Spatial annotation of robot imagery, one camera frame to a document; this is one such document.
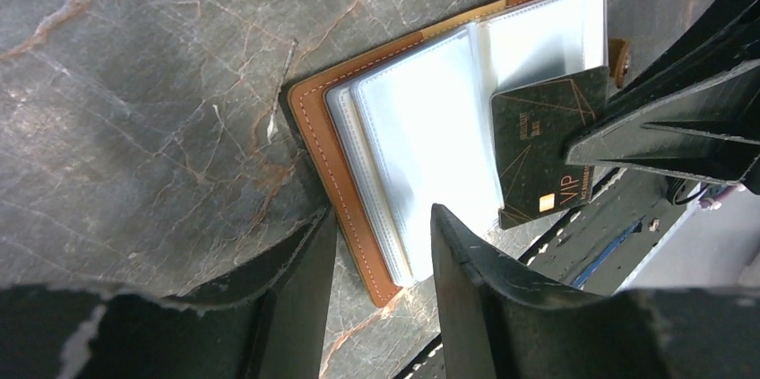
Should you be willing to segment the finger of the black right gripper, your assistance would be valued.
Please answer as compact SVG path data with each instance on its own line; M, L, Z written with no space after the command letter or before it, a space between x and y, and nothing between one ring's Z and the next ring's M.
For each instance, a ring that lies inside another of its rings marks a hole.
M569 165L759 191L759 0L715 0L566 144Z

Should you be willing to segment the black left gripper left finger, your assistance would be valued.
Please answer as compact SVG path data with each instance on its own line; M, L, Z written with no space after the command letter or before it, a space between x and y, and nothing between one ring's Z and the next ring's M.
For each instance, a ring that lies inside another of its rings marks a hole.
M333 209L182 297L94 281L1 288L4 378L315 378Z

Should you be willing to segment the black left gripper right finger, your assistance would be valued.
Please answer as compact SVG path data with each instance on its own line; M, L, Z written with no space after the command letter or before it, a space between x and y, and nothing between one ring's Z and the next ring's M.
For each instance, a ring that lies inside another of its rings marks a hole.
M450 378L756 378L756 288L567 286L431 209L431 252Z

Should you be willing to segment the black VIP credit card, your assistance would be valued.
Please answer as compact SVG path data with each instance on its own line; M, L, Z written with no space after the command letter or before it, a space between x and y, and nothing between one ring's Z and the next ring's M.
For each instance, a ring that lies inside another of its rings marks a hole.
M509 229L592 197L593 168L566 164L566 145L606 106L609 69L600 66L499 92L490 101L497 175L503 195L498 224Z

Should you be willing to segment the brown leather card holder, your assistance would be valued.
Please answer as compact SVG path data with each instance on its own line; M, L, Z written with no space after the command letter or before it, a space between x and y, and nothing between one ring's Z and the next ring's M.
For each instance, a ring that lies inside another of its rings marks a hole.
M629 45L608 0L497 0L294 85L289 107L369 298L428 279L431 208L477 236L500 228L491 99L600 66L625 77Z

